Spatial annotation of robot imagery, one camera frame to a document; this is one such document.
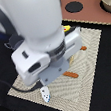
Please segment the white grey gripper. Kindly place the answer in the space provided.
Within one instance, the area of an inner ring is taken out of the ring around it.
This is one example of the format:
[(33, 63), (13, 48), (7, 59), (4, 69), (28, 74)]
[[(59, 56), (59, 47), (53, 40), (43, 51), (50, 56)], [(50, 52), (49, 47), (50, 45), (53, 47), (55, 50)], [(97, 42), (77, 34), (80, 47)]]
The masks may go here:
[(70, 57), (82, 48), (80, 30), (80, 27), (71, 27), (53, 37), (40, 38), (32, 44), (33, 48), (22, 42), (11, 59), (24, 84), (37, 83), (41, 88), (64, 74), (69, 68)]

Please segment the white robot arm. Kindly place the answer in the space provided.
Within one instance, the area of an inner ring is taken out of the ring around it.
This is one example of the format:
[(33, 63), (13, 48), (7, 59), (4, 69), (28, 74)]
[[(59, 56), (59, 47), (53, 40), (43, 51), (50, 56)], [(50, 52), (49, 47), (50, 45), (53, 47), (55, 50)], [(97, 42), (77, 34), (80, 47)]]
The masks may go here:
[(48, 85), (68, 70), (82, 39), (79, 27), (65, 35), (60, 0), (0, 0), (0, 9), (24, 38), (11, 59), (25, 85)]

